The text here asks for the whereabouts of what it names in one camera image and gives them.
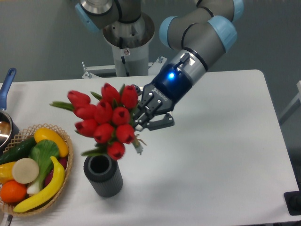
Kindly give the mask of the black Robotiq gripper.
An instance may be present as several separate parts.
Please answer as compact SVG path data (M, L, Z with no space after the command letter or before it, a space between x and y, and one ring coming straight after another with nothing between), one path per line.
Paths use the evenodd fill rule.
M138 104L138 119L134 121L136 131L149 131L174 126L172 111L174 106L194 85L194 69L189 63L167 64L151 83L144 87L132 84L137 95L142 95ZM164 114L157 121L156 115Z

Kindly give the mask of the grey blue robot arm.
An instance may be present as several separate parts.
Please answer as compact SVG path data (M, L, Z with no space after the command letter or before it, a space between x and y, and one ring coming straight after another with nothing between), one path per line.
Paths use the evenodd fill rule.
M155 28L141 11L139 0L81 0L75 9L88 30L103 32L112 48L117 76L148 74L149 43ZM243 11L241 0L199 0L193 12L162 22L161 42L178 53L149 84L136 87L141 101L133 114L135 130L174 125L170 112L235 43L233 22Z

